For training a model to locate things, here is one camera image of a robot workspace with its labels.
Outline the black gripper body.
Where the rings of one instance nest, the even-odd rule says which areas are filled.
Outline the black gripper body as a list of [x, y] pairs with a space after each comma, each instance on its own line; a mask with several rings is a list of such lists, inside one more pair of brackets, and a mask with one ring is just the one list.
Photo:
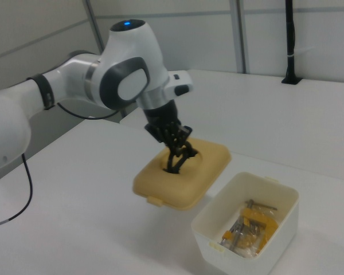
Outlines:
[[148, 121], [144, 128], [157, 141], [165, 141], [167, 136], [171, 138], [177, 134], [180, 121], [174, 100], [156, 109], [145, 109], [143, 112]]

